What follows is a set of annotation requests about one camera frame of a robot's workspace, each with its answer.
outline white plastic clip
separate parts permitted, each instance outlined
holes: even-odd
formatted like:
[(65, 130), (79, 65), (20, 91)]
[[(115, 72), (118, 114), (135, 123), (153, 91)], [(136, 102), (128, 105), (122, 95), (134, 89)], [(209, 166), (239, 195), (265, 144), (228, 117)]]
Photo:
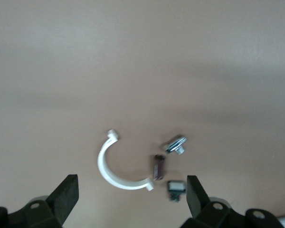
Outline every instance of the white plastic clip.
[(129, 181), (121, 179), (112, 173), (106, 163), (105, 152), (112, 144), (118, 141), (118, 134), (114, 130), (109, 130), (108, 137), (109, 139), (105, 141), (98, 155), (98, 169), (103, 178), (120, 189), (136, 190), (146, 188), (148, 191), (151, 191), (154, 188), (154, 185), (150, 178), (141, 181)]

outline metal bolt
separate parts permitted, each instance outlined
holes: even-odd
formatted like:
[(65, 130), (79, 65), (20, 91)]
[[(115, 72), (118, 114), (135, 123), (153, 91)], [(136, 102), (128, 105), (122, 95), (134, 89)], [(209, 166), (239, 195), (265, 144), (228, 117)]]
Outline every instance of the metal bolt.
[(223, 205), (221, 205), (220, 203), (214, 203), (214, 204), (213, 204), (213, 207), (214, 207), (216, 210), (223, 210), (223, 209), (224, 209)]
[(154, 179), (155, 180), (162, 180), (164, 176), (164, 162), (165, 156), (157, 154), (154, 157), (155, 164), (154, 164)]
[(177, 135), (163, 146), (163, 150), (167, 153), (175, 151), (177, 154), (182, 154), (185, 149), (182, 145), (186, 142), (187, 138), (183, 135)]
[(261, 211), (258, 211), (258, 210), (255, 210), (255, 211), (253, 212), (253, 215), (254, 215), (255, 217), (257, 217), (258, 219), (264, 219), (264, 218), (265, 218), (265, 215), (264, 215)]

